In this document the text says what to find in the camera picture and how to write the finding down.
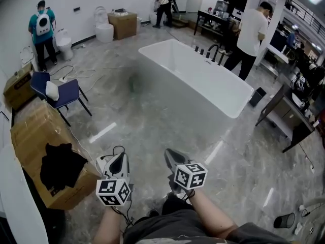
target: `tile floor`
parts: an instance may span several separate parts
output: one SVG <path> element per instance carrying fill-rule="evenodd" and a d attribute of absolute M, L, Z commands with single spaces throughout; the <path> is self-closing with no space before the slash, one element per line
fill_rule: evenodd
<path fill-rule="evenodd" d="M 73 65 L 76 71 L 96 70 L 78 73 L 79 84 L 89 99 L 87 106 L 93 117 L 79 102 L 70 104 L 68 112 L 62 110 L 74 135 L 93 159 L 110 154 L 115 145 L 125 147 L 131 166 L 131 181 L 135 185 L 129 214 L 136 219 L 161 204 L 170 191 L 167 179 L 170 171 L 164 160 L 164 150 L 169 147 L 206 165 L 209 173 L 204 191 L 238 225 L 254 222 L 288 240 L 312 243 L 317 228 L 325 220 L 325 209 L 321 207 L 306 218 L 301 218 L 297 209 L 303 201 L 319 196 L 323 191 L 325 151 L 318 133 L 311 134 L 301 143 L 314 163 L 312 173 L 300 146 L 282 154 L 289 142 L 278 128 L 271 127 L 267 121 L 255 127 L 261 109 L 280 84 L 273 84 L 273 77 L 266 70 L 253 68 L 246 81 L 255 89 L 261 86 L 267 92 L 265 98 L 256 108 L 246 106 L 220 138 L 209 142 L 202 140 L 153 95 L 141 93 L 134 79 L 138 49 L 171 38 L 190 46 L 199 45 L 205 50 L 213 43 L 200 34 L 193 36 L 193 31 L 187 28 L 153 29 L 148 25 L 131 38 L 110 44 L 94 39 L 86 42 L 85 48 L 76 46 L 71 61 L 60 60 L 57 66 L 49 68 L 51 74 L 65 65 Z M 58 82 L 56 79 L 69 71 L 69 67 L 64 68 L 51 79 Z M 28 112 L 37 101 L 35 99 L 25 107 L 17 118 Z M 115 128 L 89 143 L 90 137 L 114 122 L 117 124 Z M 90 243 L 102 212 L 103 206 L 94 194 L 68 211 L 63 243 Z M 274 219 L 290 212 L 296 214 L 295 225 L 298 221 L 305 225 L 298 236 L 293 235 L 294 227 L 273 229 Z M 315 225 L 315 231 L 309 236 L 312 225 Z"/>

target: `white bathtub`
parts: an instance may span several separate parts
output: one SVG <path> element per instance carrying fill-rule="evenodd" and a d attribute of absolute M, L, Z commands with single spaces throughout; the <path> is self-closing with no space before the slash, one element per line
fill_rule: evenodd
<path fill-rule="evenodd" d="M 221 136 L 254 91 L 223 66 L 174 39 L 139 49 L 138 61 L 144 88 L 204 137 Z"/>

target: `chair seat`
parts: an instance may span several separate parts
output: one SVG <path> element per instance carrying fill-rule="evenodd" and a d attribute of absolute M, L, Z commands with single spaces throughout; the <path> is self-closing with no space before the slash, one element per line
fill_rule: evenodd
<path fill-rule="evenodd" d="M 63 84 L 58 88 L 60 97 L 58 101 L 51 104 L 54 108 L 63 107 L 79 98 L 79 84 L 76 79 Z"/>

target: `white backpack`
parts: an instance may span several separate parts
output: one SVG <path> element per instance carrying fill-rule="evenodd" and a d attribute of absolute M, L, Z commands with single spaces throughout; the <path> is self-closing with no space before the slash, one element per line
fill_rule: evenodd
<path fill-rule="evenodd" d="M 47 9 L 42 14 L 37 15 L 36 35 L 40 36 L 51 30 L 50 17 L 47 15 Z"/>

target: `faucet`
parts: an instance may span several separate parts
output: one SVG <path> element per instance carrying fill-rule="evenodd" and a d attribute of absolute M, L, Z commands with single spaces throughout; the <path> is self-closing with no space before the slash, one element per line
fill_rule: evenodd
<path fill-rule="evenodd" d="M 216 51 L 215 51 L 215 54 L 214 54 L 214 56 L 213 56 L 213 58 L 212 58 L 212 61 L 215 62 L 215 59 L 217 58 L 217 53 L 218 53 L 218 51 L 219 51 L 219 45 L 217 45 L 217 44 L 213 44 L 213 45 L 209 48 L 208 51 L 211 51 L 211 49 L 212 49 L 213 47 L 217 47 L 217 49 L 216 49 Z"/>

